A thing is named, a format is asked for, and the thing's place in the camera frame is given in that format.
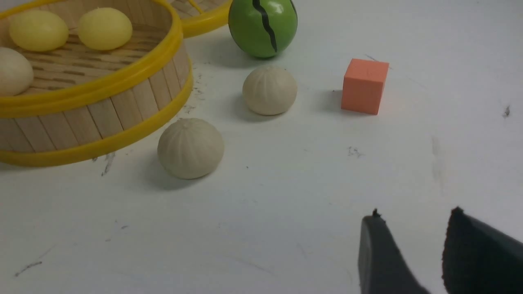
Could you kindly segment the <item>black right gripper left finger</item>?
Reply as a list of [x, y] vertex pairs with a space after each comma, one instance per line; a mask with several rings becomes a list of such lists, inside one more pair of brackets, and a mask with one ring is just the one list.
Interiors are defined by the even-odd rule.
[[377, 209], [361, 220], [358, 254], [362, 294], [428, 294], [413, 275]]

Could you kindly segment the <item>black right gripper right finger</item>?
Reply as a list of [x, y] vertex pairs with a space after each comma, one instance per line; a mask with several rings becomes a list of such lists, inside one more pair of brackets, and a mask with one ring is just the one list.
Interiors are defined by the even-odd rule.
[[442, 270], [449, 294], [521, 294], [523, 244], [456, 207], [447, 225]]

